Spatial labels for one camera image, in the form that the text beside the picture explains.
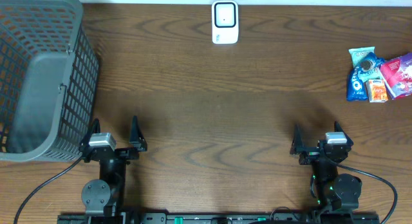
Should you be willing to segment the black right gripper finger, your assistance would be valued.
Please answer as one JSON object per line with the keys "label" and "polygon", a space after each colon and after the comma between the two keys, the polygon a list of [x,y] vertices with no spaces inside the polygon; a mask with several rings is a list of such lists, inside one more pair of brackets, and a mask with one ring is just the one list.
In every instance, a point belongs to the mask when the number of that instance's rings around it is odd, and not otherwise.
{"label": "black right gripper finger", "polygon": [[340,132],[343,133],[343,135],[345,136],[346,140],[347,140],[347,145],[353,146],[353,141],[352,139],[344,132],[343,128],[341,127],[341,125],[338,123],[338,121],[334,122],[334,131],[335,132]]}
{"label": "black right gripper finger", "polygon": [[290,154],[301,154],[304,151],[304,143],[301,136],[301,130],[298,125],[294,126],[294,136],[290,148]]}

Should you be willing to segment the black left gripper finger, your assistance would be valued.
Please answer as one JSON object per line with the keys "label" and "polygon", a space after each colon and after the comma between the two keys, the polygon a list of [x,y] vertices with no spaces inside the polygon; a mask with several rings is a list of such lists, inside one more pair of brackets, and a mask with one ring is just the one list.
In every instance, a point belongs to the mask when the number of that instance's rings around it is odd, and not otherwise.
{"label": "black left gripper finger", "polygon": [[100,133],[100,122],[99,119],[95,118],[91,125],[89,126],[86,134],[84,135],[83,139],[79,143],[79,151],[84,152],[85,149],[89,147],[89,141],[93,134]]}
{"label": "black left gripper finger", "polygon": [[132,118],[129,143],[139,152],[147,151],[147,142],[140,130],[136,115]]}

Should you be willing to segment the orange tissue pack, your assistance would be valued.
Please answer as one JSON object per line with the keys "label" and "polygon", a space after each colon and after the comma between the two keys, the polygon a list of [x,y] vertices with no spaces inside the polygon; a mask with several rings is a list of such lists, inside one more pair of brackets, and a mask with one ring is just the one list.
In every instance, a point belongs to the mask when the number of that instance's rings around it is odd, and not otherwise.
{"label": "orange tissue pack", "polygon": [[382,79],[370,79],[366,83],[369,102],[386,102],[388,94],[386,85]]}

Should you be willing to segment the blue snack bar wrapper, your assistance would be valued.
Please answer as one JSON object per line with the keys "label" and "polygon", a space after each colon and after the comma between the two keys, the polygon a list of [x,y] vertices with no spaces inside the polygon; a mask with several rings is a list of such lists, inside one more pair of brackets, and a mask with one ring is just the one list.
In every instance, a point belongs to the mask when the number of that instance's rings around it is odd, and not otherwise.
{"label": "blue snack bar wrapper", "polygon": [[383,58],[370,52],[355,65],[348,77],[347,101],[368,100],[366,83],[381,79],[380,66],[384,62]]}

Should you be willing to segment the mint green snack packet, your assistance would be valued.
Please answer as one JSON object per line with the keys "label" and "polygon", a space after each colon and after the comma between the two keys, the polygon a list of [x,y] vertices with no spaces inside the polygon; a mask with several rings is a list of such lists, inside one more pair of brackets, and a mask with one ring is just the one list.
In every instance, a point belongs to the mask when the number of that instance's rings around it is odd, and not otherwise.
{"label": "mint green snack packet", "polygon": [[367,54],[375,52],[375,47],[370,46],[370,47],[362,47],[362,48],[352,48],[352,49],[349,49],[348,52],[351,55],[351,61],[352,61],[353,67],[356,67],[356,65],[363,58],[365,58],[365,56],[367,56]]}

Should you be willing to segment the purple snack package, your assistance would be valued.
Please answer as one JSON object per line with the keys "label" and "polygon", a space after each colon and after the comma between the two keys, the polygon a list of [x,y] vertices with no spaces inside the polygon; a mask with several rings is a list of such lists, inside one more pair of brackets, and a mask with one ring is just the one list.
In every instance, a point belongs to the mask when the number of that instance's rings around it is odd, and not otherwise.
{"label": "purple snack package", "polygon": [[411,95],[411,53],[386,61],[380,72],[392,99]]}

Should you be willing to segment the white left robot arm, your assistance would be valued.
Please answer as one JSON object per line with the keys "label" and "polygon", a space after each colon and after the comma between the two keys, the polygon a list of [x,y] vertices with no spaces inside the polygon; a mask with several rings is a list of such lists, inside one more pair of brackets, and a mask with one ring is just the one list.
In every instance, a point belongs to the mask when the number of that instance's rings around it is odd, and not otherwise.
{"label": "white left robot arm", "polygon": [[138,125],[138,118],[132,118],[129,147],[116,148],[111,133],[100,131],[96,118],[80,141],[79,150],[86,163],[98,162],[99,178],[89,181],[82,189],[82,202],[89,216],[116,216],[123,206],[126,187],[126,166],[139,159],[139,153],[147,151],[147,142]]}

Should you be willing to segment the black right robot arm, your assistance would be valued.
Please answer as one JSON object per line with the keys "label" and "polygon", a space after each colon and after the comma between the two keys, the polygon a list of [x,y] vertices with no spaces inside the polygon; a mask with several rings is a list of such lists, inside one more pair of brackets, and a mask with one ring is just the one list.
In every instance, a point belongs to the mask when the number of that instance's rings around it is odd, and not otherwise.
{"label": "black right robot arm", "polygon": [[362,181],[351,174],[338,173],[338,166],[348,157],[353,141],[343,131],[338,122],[334,131],[325,134],[315,147],[303,142],[303,132],[294,128],[290,154],[299,157],[299,164],[312,167],[312,187],[319,205],[331,211],[355,210],[359,207]]}

